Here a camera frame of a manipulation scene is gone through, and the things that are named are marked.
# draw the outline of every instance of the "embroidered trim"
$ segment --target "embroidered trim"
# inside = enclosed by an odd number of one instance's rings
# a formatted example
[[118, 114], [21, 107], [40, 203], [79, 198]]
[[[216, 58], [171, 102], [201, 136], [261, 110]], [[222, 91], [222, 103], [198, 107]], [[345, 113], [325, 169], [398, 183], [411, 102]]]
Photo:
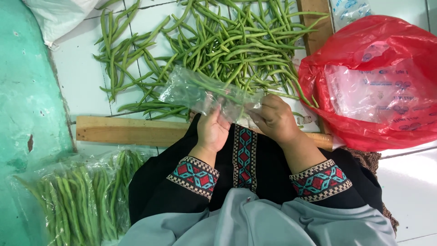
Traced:
[[219, 178], [217, 170], [201, 160], [187, 156], [179, 161], [167, 179], [211, 200]]
[[326, 199], [352, 187], [352, 182], [333, 160], [290, 175], [290, 180], [298, 196], [308, 202]]
[[245, 127], [235, 125], [234, 149], [234, 187], [257, 189], [256, 155], [258, 134]]

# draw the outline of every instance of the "woman's right hand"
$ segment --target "woman's right hand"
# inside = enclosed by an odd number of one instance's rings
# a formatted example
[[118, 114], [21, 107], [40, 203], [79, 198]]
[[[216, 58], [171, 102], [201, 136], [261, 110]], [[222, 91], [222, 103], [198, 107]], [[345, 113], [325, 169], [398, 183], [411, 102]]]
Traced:
[[303, 134], [296, 124], [290, 105], [276, 95], [263, 97], [260, 114], [248, 114], [259, 129], [282, 148]]

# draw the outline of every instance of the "red plastic bag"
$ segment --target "red plastic bag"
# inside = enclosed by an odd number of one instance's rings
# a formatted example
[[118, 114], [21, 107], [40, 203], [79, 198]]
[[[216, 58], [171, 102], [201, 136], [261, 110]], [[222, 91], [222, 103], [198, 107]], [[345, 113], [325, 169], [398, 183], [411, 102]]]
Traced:
[[[370, 53], [369, 49], [376, 44], [383, 44], [384, 49], [377, 54]], [[380, 74], [401, 73], [396, 70], [399, 67], [414, 71], [419, 76], [412, 78], [411, 83], [389, 81], [373, 85], [398, 88], [400, 96], [413, 90], [416, 97], [409, 107], [393, 104], [386, 107], [391, 114], [380, 123], [339, 116], [335, 113], [326, 81], [326, 74], [329, 77], [329, 69], [335, 66], [363, 73], [378, 70]], [[372, 15], [339, 30], [320, 50], [304, 58], [299, 68], [299, 83], [304, 95], [307, 98], [313, 95], [319, 104], [318, 109], [311, 109], [348, 147], [382, 151], [437, 140], [436, 72], [436, 36], [399, 18]], [[368, 82], [357, 81], [357, 84]]]

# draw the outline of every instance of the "light blue hijab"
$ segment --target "light blue hijab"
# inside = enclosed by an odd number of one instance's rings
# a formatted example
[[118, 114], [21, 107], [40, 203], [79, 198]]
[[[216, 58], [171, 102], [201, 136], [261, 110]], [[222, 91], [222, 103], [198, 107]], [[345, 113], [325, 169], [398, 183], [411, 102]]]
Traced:
[[164, 213], [135, 223], [119, 246], [397, 245], [390, 221], [366, 205], [334, 209], [296, 198], [275, 204], [233, 188], [220, 210]]

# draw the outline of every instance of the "wooden plank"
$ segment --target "wooden plank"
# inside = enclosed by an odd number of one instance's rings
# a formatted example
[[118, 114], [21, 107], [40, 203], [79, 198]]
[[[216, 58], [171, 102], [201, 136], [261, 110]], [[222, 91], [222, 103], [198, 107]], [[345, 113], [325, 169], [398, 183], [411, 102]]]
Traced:
[[[328, 0], [297, 0], [297, 5], [299, 11], [329, 13]], [[320, 18], [320, 15], [304, 14], [300, 16], [301, 23], [305, 26], [311, 25], [318, 18]], [[321, 20], [314, 29], [317, 29], [318, 32], [304, 36], [308, 56], [319, 50], [326, 43], [328, 38], [334, 34], [331, 18]]]
[[[76, 140], [116, 144], [137, 144], [169, 147], [181, 139], [190, 124], [142, 119], [78, 116]], [[310, 134], [315, 144], [332, 150], [333, 139], [329, 135]]]

